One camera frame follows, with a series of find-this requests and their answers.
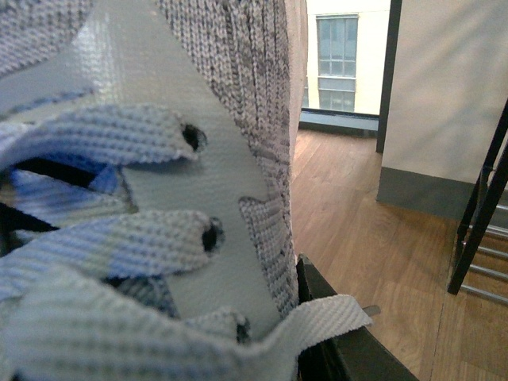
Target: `white wall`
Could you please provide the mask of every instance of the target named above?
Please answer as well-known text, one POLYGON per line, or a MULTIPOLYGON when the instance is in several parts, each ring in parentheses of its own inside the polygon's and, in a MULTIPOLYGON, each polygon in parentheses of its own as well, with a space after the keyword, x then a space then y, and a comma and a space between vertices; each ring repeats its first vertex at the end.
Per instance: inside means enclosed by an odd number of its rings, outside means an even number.
POLYGON ((307 0, 309 107, 319 108, 316 16, 358 14, 355 112, 378 114, 383 85, 390 0, 307 0))
POLYGON ((507 97, 506 0, 404 0, 383 166, 475 182, 507 97))
POLYGON ((379 114, 387 50, 390 4, 385 10, 362 12, 358 17, 355 112, 379 114))

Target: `baseboard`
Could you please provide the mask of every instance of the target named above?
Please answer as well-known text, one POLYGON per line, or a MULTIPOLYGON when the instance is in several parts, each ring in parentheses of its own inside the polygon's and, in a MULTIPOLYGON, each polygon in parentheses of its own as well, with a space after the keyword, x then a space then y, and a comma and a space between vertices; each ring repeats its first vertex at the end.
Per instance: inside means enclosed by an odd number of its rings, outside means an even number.
POLYGON ((472 189, 471 183, 382 167, 377 200, 460 220, 472 189))

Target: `window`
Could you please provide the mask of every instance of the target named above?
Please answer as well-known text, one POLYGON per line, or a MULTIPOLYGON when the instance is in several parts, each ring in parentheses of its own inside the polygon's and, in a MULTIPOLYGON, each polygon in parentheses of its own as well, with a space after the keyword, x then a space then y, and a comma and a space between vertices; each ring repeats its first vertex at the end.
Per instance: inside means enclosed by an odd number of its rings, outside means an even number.
POLYGON ((318 17, 319 108, 353 112, 357 17, 318 17))
POLYGON ((317 19, 319 75, 355 77, 358 18, 317 19))
POLYGON ((303 87, 303 100, 302 107, 309 108, 309 79, 305 79, 305 86, 303 87))

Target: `black stair railing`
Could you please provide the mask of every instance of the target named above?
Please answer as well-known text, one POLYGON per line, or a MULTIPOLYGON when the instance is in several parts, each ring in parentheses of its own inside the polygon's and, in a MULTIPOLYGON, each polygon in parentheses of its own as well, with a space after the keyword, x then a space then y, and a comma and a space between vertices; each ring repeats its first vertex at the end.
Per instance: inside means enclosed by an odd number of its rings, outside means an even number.
MULTIPOLYGON (((508 298, 501 295, 492 294, 487 291, 479 290, 474 287, 463 285, 464 277, 469 269, 481 272, 485 275, 494 276, 499 279, 508 280, 508 275, 486 269, 484 267, 471 265, 479 245, 489 228, 492 216, 498 207, 499 200, 505 190, 508 182, 508 144, 505 144, 501 158, 495 168, 495 161, 505 139, 508 130, 508 100, 499 119, 498 127, 492 138, 487 156, 480 170, 478 179, 469 198, 468 205, 460 222, 456 235, 455 265, 452 277, 448 285, 448 292, 457 294, 460 288, 485 298, 494 299, 497 302, 508 304, 508 298)), ((489 253, 488 248, 480 248, 489 253)), ((500 253, 499 258, 506 258, 505 253, 500 253)))

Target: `grey knit fabric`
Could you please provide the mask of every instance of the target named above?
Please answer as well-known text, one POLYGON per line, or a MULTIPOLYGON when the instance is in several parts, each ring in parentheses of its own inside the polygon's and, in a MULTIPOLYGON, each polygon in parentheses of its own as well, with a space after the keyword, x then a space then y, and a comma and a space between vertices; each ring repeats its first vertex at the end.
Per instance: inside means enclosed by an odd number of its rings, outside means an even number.
POLYGON ((171 30, 248 139, 279 200, 284 250, 267 260, 259 245, 271 207, 241 203, 279 312, 298 304, 289 207, 289 63, 283 0, 159 0, 171 30))
POLYGON ((54 56, 86 20, 92 0, 0 2, 0 78, 54 56))

